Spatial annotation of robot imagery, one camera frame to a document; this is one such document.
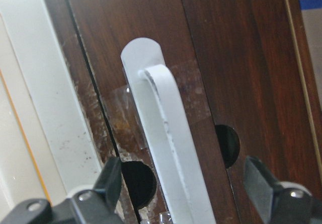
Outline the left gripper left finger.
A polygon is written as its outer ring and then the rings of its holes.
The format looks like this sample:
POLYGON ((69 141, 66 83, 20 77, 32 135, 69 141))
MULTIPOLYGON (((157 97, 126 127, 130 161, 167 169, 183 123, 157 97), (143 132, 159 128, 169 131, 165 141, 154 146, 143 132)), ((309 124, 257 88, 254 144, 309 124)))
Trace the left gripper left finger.
POLYGON ((22 201, 1 223, 122 223, 115 213, 121 192, 121 161, 110 158, 92 189, 77 192, 52 207, 46 199, 22 201))

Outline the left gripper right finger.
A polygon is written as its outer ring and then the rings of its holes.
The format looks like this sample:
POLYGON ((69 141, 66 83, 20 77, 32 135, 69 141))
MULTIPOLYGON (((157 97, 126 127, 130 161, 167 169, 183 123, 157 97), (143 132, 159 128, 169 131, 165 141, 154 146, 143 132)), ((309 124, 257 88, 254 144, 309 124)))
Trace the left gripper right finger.
POLYGON ((256 157, 246 157, 244 188, 263 223, 321 223, 321 201, 300 184, 279 181, 256 157))

